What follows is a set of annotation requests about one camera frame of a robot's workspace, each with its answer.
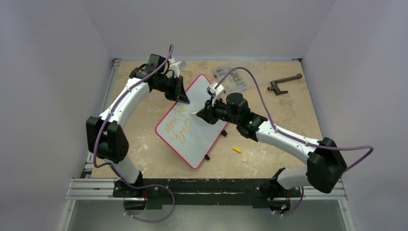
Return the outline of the yellow marker cap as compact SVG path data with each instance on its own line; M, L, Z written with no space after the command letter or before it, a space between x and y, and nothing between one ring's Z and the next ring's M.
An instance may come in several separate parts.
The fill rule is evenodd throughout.
M240 153L240 154L242 153L242 150L240 148L233 147L232 149L233 149L233 151L235 151L237 153Z

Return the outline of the pink framed whiteboard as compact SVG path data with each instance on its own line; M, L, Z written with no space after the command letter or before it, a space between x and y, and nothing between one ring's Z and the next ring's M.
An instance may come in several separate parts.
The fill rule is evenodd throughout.
M210 99L206 90L209 86L210 80L199 75L186 88L190 103L173 104L155 127L156 135L191 168L200 166L227 125L221 120L210 125L192 114L203 109Z

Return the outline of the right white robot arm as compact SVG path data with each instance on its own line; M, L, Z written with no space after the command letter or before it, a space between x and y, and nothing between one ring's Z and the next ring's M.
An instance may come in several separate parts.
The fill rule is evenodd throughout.
M207 100L195 115L211 125L220 120L234 124L243 137L274 146L304 163L303 167L278 170L270 183L274 195L281 196L301 186L331 193L347 168L332 139L319 141L272 125L266 117L251 111L241 93L229 94L225 102Z

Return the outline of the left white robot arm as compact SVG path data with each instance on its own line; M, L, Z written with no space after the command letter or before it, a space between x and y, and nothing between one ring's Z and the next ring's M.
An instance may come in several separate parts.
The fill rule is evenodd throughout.
M164 93L169 101L189 104L181 69L184 61L171 56L151 54L148 61L133 69L129 79L112 104L99 116L86 121L88 149L94 159L101 159L125 185L132 197L143 192L143 176L128 157L129 142L124 128L140 102L153 90Z

